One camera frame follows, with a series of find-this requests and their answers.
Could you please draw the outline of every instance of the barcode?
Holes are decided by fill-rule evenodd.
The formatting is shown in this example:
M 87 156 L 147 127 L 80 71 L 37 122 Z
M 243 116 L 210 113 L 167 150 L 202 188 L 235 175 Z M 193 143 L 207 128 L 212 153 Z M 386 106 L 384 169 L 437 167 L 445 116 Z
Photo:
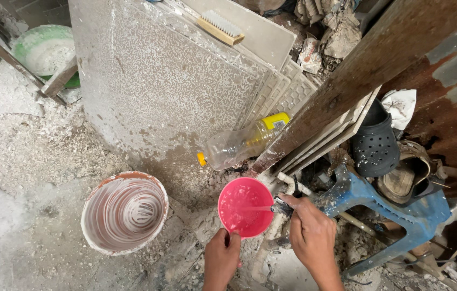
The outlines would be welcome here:
M 279 120 L 279 121 L 276 121 L 276 122 L 273 123 L 274 127 L 283 127 L 284 125 L 286 125 L 284 123 L 284 120 Z

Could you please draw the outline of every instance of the black crocs shoe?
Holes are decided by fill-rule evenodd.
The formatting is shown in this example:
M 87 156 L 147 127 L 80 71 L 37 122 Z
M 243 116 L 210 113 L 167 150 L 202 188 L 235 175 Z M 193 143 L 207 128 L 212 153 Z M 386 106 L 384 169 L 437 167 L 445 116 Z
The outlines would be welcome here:
M 386 175 L 399 164 L 392 116 L 375 99 L 356 135 L 351 137 L 356 172 L 364 177 Z

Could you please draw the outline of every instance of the scrub brush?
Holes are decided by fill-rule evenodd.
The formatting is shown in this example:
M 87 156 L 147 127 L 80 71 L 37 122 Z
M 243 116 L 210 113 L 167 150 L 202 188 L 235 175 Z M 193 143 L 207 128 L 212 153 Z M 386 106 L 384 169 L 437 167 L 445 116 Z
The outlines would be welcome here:
M 196 22 L 212 36 L 229 46 L 241 43 L 245 38 L 238 26 L 230 23 L 230 21 L 212 10 L 203 12 Z

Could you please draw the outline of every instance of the plastic bottle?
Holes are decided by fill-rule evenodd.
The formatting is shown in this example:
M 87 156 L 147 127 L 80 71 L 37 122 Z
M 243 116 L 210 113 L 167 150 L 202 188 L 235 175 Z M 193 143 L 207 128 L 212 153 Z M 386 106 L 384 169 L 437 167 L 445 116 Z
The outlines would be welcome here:
M 202 166 L 208 162 L 213 169 L 221 171 L 249 157 L 258 156 L 288 122 L 288 114 L 280 112 L 255 121 L 244 129 L 223 131 L 207 141 L 205 152 L 198 153 L 198 161 Z

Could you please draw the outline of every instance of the hand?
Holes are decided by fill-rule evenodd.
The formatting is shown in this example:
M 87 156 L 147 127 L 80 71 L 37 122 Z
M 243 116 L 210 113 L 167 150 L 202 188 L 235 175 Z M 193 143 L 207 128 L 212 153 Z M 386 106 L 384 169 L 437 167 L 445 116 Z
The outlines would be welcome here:
M 295 210 L 290 226 L 290 242 L 295 255 L 309 270 L 320 290 L 343 291 L 334 255 L 334 221 L 307 198 L 279 196 Z
M 240 251 L 241 236 L 220 228 L 205 247 L 203 291 L 226 290 L 236 268 L 241 267 Z

